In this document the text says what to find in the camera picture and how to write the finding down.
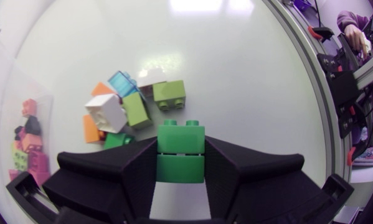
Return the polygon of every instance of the white table surface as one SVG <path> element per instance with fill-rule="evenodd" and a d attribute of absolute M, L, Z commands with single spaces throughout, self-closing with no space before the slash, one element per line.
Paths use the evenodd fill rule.
<path fill-rule="evenodd" d="M 18 55 L 52 92 L 50 169 L 62 151 L 95 152 L 83 140 L 90 92 L 117 70 L 136 78 L 162 67 L 184 80 L 186 107 L 160 112 L 148 100 L 156 135 L 164 119 L 197 119 L 206 135 L 272 154 L 299 153 L 320 187 L 326 161 L 318 104 L 291 40 L 261 0 L 56 0 Z M 209 218 L 204 184 L 157 183 L 152 218 Z"/>

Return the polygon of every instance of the dark green duplo brick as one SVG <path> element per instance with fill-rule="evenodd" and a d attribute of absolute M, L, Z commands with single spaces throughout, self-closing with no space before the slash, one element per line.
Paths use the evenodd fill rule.
<path fill-rule="evenodd" d="M 205 129 L 198 121 L 186 121 L 178 126 L 175 120 L 165 120 L 157 131 L 158 152 L 172 154 L 203 154 Z"/>
<path fill-rule="evenodd" d="M 108 133 L 106 136 L 103 149 L 111 149 L 113 147 L 129 144 L 134 141 L 134 137 L 125 133 Z"/>
<path fill-rule="evenodd" d="M 204 156 L 157 155 L 158 182 L 203 183 Z"/>

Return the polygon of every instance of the lego duplo brick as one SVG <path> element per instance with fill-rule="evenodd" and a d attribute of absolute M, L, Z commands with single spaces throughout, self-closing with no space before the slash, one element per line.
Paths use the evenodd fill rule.
<path fill-rule="evenodd" d="M 101 142 L 104 138 L 100 133 L 101 131 L 98 130 L 98 127 L 92 120 L 91 115 L 87 114 L 82 117 L 83 127 L 84 127 L 84 140 L 86 143 L 96 143 Z"/>
<path fill-rule="evenodd" d="M 26 133 L 41 135 L 41 126 L 38 122 L 38 119 L 35 116 L 29 116 L 26 124 L 24 125 Z"/>
<path fill-rule="evenodd" d="M 41 136 L 35 134 L 26 134 L 22 141 L 23 151 L 28 153 L 31 150 L 41 151 L 42 150 L 42 139 Z"/>
<path fill-rule="evenodd" d="M 117 91 L 121 98 L 139 92 L 136 81 L 131 79 L 130 75 L 126 72 L 116 72 L 108 82 Z"/>
<path fill-rule="evenodd" d="M 128 125 L 132 128 L 141 129 L 153 124 L 139 93 L 124 97 L 123 107 L 126 110 Z"/>
<path fill-rule="evenodd" d="M 203 154 L 205 128 L 198 121 L 186 121 L 178 126 L 175 120 L 165 120 L 157 131 L 158 152 L 175 154 Z"/>
<path fill-rule="evenodd" d="M 158 182 L 203 183 L 204 156 L 157 155 Z"/>
<path fill-rule="evenodd" d="M 85 108 L 100 131 L 118 133 L 127 122 L 120 98 L 116 94 L 95 96 Z"/>
<path fill-rule="evenodd" d="M 30 170 L 36 172 L 47 172 L 48 157 L 43 152 L 30 151 L 28 165 Z"/>
<path fill-rule="evenodd" d="M 15 179 L 20 173 L 18 170 L 15 170 L 15 169 L 9 169 L 8 171 L 9 171 L 9 178 L 11 181 Z"/>
<path fill-rule="evenodd" d="M 16 136 L 19 137 L 19 139 L 15 137 L 15 140 L 21 141 L 24 139 L 24 136 L 26 136 L 26 129 L 23 126 L 17 127 L 14 132 Z"/>
<path fill-rule="evenodd" d="M 28 173 L 32 175 L 38 186 L 41 186 L 50 177 L 49 172 L 37 172 L 29 169 Z"/>
<path fill-rule="evenodd" d="M 161 68 L 144 70 L 137 79 L 138 88 L 146 97 L 153 96 L 153 84 L 166 82 L 167 77 Z"/>
<path fill-rule="evenodd" d="M 12 148 L 12 158 L 14 161 L 14 168 L 21 171 L 27 170 L 29 155 L 23 151 Z"/>
<path fill-rule="evenodd" d="M 134 137 L 126 133 L 108 133 L 103 149 L 111 149 L 114 147 L 122 146 L 133 142 Z"/>
<path fill-rule="evenodd" d="M 37 102 L 33 99 L 28 99 L 23 102 L 22 115 L 28 118 L 30 115 L 35 116 L 37 114 Z"/>
<path fill-rule="evenodd" d="M 23 150 L 23 145 L 21 141 L 14 141 L 14 147 L 18 150 Z"/>
<path fill-rule="evenodd" d="M 170 108 L 181 109 L 185 106 L 186 93 L 182 80 L 157 83 L 153 85 L 154 102 L 162 111 Z"/>
<path fill-rule="evenodd" d="M 98 96 L 98 95 L 104 95 L 104 94 L 110 94 L 110 93 L 114 93 L 115 92 L 113 90 L 111 90 L 110 88 L 108 88 L 105 84 L 103 84 L 102 82 L 99 82 L 95 87 L 94 89 L 92 90 L 91 92 L 91 95 L 92 96 Z"/>

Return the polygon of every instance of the orange duplo brick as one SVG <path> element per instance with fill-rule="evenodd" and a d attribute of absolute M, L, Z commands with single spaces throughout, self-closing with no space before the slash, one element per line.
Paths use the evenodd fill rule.
<path fill-rule="evenodd" d="M 82 117 L 84 123 L 84 139 L 86 143 L 95 143 L 100 142 L 101 137 L 99 134 L 99 130 L 95 123 L 92 120 L 92 117 L 88 115 L 84 115 Z"/>
<path fill-rule="evenodd" d="M 117 94 L 116 92 L 108 88 L 105 84 L 103 84 L 102 82 L 99 82 L 95 86 L 95 88 L 92 90 L 91 95 L 97 96 L 97 95 L 104 95 L 104 94 L 110 94 L 110 93 Z"/>

